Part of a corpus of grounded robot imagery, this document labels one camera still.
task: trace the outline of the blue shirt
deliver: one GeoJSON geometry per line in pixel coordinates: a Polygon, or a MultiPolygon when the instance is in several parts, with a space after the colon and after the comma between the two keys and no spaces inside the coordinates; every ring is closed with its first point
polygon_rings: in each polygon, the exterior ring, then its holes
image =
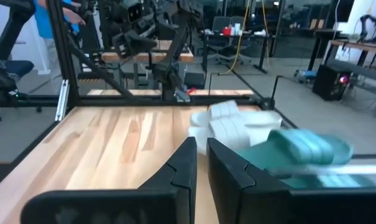
{"type": "MultiPolygon", "coordinates": [[[[63,0],[63,2],[70,4],[71,0],[63,0]]],[[[37,4],[37,0],[34,0],[34,4],[36,5],[36,12],[34,14],[34,17],[36,19],[39,35],[44,39],[53,39],[50,17],[47,10],[41,5],[37,4]]],[[[72,27],[75,31],[78,31],[77,24],[73,24],[72,27]]]]}

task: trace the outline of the yellow cable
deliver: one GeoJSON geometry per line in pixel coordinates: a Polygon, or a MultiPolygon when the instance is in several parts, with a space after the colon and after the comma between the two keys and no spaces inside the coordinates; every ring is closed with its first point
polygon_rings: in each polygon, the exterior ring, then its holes
{"type": "MultiPolygon", "coordinates": [[[[243,20],[243,26],[242,26],[243,31],[244,31],[244,28],[245,28],[245,20],[247,18],[248,13],[249,13],[250,5],[251,5],[251,0],[248,0],[247,6],[245,7],[245,14],[244,14],[244,20],[243,20]]],[[[243,34],[240,35],[240,37],[239,37],[239,43],[237,43],[237,51],[236,51],[236,55],[235,55],[235,60],[233,61],[231,68],[226,72],[220,73],[220,75],[225,75],[225,74],[230,73],[232,71],[232,69],[235,67],[235,64],[236,64],[237,58],[238,58],[238,54],[240,52],[240,44],[241,44],[242,37],[243,37],[243,34]]]]}
{"type": "MultiPolygon", "coordinates": [[[[267,16],[265,15],[265,0],[262,0],[262,16],[264,17],[265,31],[267,31],[267,35],[269,35],[267,16]]],[[[270,70],[268,39],[264,39],[264,41],[267,41],[267,63],[268,70],[270,70]]]]}

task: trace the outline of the chair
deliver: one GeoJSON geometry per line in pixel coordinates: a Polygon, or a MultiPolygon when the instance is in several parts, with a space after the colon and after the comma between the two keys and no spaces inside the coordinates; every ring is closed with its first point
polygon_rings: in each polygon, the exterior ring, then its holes
{"type": "MultiPolygon", "coordinates": [[[[231,18],[225,16],[216,16],[213,21],[212,32],[219,34],[225,27],[231,25],[231,18]]],[[[231,59],[227,56],[221,55],[219,52],[230,46],[229,37],[222,35],[209,35],[207,38],[207,48],[215,51],[215,54],[208,55],[207,59],[215,58],[219,63],[221,59],[230,61],[231,59]]]]}
{"type": "Polygon", "coordinates": [[[34,64],[26,60],[7,60],[5,62],[5,68],[7,75],[11,77],[15,82],[18,82],[23,76],[33,70],[34,64]]]}
{"type": "MultiPolygon", "coordinates": [[[[241,27],[242,27],[243,23],[244,23],[244,18],[242,16],[232,16],[232,18],[231,18],[232,26],[234,26],[234,24],[240,24],[241,27]]],[[[243,58],[242,58],[243,55],[240,53],[240,50],[249,48],[249,47],[251,47],[252,44],[253,44],[253,42],[252,42],[252,40],[250,40],[250,37],[248,37],[248,38],[242,37],[239,52],[236,52],[237,56],[234,55],[232,58],[237,57],[237,59],[240,60],[241,65],[243,65],[243,63],[244,63],[243,58]]],[[[237,50],[237,46],[239,45],[239,37],[233,38],[231,45],[234,46],[237,50]]]]}

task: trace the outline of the black box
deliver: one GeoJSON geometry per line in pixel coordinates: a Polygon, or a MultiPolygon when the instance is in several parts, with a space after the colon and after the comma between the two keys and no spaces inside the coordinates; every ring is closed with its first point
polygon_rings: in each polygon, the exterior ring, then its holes
{"type": "Polygon", "coordinates": [[[326,101],[342,99],[345,88],[349,83],[351,72],[342,71],[327,65],[320,65],[314,79],[312,92],[326,101]]]}

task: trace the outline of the black metal frame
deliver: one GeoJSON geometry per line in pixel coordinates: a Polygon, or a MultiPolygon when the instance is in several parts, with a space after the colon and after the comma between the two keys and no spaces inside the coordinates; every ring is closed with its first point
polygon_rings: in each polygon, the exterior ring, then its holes
{"type": "MultiPolygon", "coordinates": [[[[220,103],[227,100],[236,100],[238,105],[258,106],[262,110],[275,110],[275,102],[273,100],[277,81],[273,88],[272,97],[263,97],[257,90],[252,88],[247,81],[245,81],[239,74],[235,75],[251,89],[254,95],[193,95],[190,102],[176,102],[163,101],[160,95],[155,96],[122,96],[122,95],[83,95],[78,93],[77,77],[75,69],[73,68],[71,54],[81,56],[81,63],[85,63],[92,69],[94,73],[109,83],[111,86],[117,83],[108,75],[105,77],[101,74],[107,74],[105,71],[98,68],[94,62],[88,59],[83,52],[78,49],[71,49],[71,44],[68,43],[68,37],[64,26],[64,17],[60,1],[47,0],[48,13],[51,20],[51,26],[54,35],[54,41],[57,48],[60,68],[63,79],[69,80],[70,90],[68,95],[68,104],[66,106],[66,113],[76,106],[209,106],[215,103],[220,103]]],[[[34,95],[22,96],[18,101],[0,101],[0,107],[56,107],[58,105],[58,96],[56,95],[34,95]]],[[[282,126],[286,128],[297,128],[289,119],[283,114],[282,126]]],[[[38,143],[54,128],[59,122],[54,122],[46,129],[23,153],[11,164],[9,171],[13,170],[27,155],[30,153],[38,143]]]]}

